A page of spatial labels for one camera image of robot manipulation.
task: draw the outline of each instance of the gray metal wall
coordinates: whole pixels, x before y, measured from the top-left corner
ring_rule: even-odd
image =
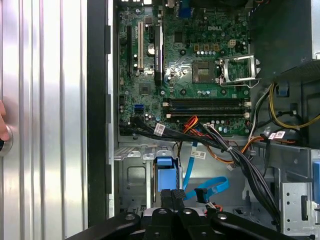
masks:
[[[59,240],[88,226],[87,1],[0,1],[0,239]]]

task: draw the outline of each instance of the motherboard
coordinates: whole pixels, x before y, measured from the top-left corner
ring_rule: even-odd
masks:
[[[124,6],[118,16],[120,124],[140,116],[180,131],[196,115],[224,136],[248,135],[250,89],[217,80],[219,59],[249,53],[246,13]],[[231,80],[245,78],[249,63],[230,61],[227,70]]]

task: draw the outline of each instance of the metal frame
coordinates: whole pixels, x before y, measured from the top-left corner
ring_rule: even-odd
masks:
[[[0,159],[0,239],[65,239],[88,227],[87,1],[2,0],[0,14],[14,140]]]

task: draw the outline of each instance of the blue sata port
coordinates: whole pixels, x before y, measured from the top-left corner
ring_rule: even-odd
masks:
[[[145,105],[143,104],[135,104],[134,105],[134,112],[136,114],[143,114],[145,111]]]

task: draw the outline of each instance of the black expansion slot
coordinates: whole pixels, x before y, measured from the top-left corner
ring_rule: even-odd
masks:
[[[163,80],[163,32],[162,26],[154,27],[154,84],[161,86]]]
[[[126,26],[126,41],[127,41],[127,53],[126,53],[126,67],[127,76],[132,76],[132,26]]]

